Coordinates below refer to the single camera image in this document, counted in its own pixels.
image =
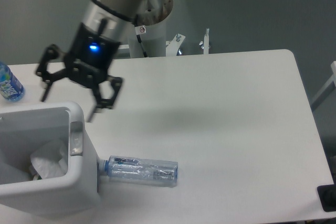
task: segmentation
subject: white table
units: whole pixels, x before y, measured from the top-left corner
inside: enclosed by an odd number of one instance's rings
[[[55,63],[51,70],[61,64]],[[42,94],[36,65],[11,66]],[[179,162],[175,188],[102,184],[100,206],[52,219],[0,206],[1,223],[269,223],[335,217],[317,186],[332,184],[299,71],[287,50],[115,60],[124,77],[116,109],[86,130],[111,154]],[[48,102],[73,100],[88,115],[89,90],[56,82]]]

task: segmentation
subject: plastic water bottle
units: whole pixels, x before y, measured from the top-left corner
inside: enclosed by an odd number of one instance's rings
[[[177,182],[178,163],[133,157],[111,156],[101,161],[101,173],[119,179],[139,179],[174,186]]]
[[[17,102],[25,95],[25,89],[9,67],[0,61],[0,94],[8,101]]]

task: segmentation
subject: gray floor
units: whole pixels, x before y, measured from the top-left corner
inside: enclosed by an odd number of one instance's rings
[[[55,43],[67,50],[88,0],[0,0],[0,59],[8,64],[37,62]],[[186,54],[210,28],[213,53],[291,50],[307,96],[331,75],[336,60],[335,0],[174,0],[168,38],[187,36]],[[314,114],[327,152],[336,153],[336,94]]]

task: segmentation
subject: metal bracket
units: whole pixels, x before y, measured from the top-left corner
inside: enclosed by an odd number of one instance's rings
[[[310,107],[312,111],[315,111],[336,88],[336,61],[331,64],[331,69],[332,76],[311,99]]]
[[[174,39],[166,47],[166,56],[176,56],[179,48],[181,47],[185,36],[182,34],[176,34]]]

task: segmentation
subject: black object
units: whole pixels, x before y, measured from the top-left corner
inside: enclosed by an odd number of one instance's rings
[[[322,208],[325,212],[336,211],[336,185],[319,186],[317,188]]]
[[[106,27],[106,23],[106,20],[102,19],[97,34],[89,31],[81,23],[68,53],[62,52],[56,45],[47,47],[35,72],[46,84],[46,90],[41,101],[44,102],[47,99],[50,88],[55,81],[66,77],[92,90],[97,104],[93,108],[88,122],[92,120],[98,109],[113,108],[123,80],[120,77],[109,76],[108,69],[120,43],[106,40],[100,36]],[[49,73],[47,70],[49,62],[57,58],[63,59],[65,68],[55,73]],[[101,97],[99,84],[104,81],[109,81],[114,90],[112,97],[109,99]]]

